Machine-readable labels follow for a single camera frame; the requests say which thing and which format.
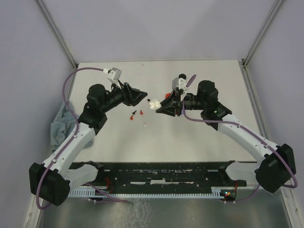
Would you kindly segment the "white earbud charging case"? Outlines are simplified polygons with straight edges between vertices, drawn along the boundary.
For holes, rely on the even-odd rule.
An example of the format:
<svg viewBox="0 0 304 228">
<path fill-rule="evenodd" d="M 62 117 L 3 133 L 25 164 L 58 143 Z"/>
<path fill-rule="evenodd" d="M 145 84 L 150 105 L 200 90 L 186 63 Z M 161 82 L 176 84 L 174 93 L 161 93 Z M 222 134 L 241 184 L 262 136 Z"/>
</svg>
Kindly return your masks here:
<svg viewBox="0 0 304 228">
<path fill-rule="evenodd" d="M 158 99 L 153 99 L 149 101 L 149 106 L 151 110 L 155 110 L 161 107 L 161 103 Z"/>
</svg>

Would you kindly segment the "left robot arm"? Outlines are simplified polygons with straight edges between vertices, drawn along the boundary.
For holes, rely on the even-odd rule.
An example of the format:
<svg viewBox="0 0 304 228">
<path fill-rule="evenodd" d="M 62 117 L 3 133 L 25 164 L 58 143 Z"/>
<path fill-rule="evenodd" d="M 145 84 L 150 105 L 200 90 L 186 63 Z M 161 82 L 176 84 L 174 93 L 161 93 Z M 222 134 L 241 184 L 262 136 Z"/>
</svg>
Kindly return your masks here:
<svg viewBox="0 0 304 228">
<path fill-rule="evenodd" d="M 97 162 L 84 162 L 81 167 L 73 170 L 70 166 L 102 129 L 107 121 L 108 111 L 119 104 L 136 106 L 147 95 L 147 92 L 121 82 L 112 84 L 111 91 L 106 90 L 102 84 L 89 88 L 87 102 L 71 134 L 47 159 L 41 164 L 32 164 L 29 169 L 30 190 L 36 196 L 39 209 L 43 209 L 40 199 L 59 206 L 74 189 L 88 182 L 94 185 L 104 182 L 103 166 Z"/>
</svg>

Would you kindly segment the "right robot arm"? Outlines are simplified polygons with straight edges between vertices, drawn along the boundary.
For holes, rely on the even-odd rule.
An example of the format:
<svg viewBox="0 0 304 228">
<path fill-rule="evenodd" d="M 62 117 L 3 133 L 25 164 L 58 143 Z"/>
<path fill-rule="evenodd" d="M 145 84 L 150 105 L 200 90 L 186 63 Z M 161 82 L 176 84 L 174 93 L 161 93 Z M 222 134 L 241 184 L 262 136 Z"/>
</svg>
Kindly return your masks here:
<svg viewBox="0 0 304 228">
<path fill-rule="evenodd" d="M 297 188 L 296 167 L 293 149 L 253 132 L 218 100 L 215 83 L 199 82 L 197 93 L 187 93 L 191 81 L 175 78 L 172 91 L 163 101 L 151 100 L 150 108 L 159 114 L 181 116 L 206 123 L 216 131 L 228 136 L 245 149 L 257 162 L 249 165 L 233 161 L 218 173 L 218 181 L 228 186 L 234 181 L 254 181 L 263 189 L 274 193 L 281 187 Z"/>
</svg>

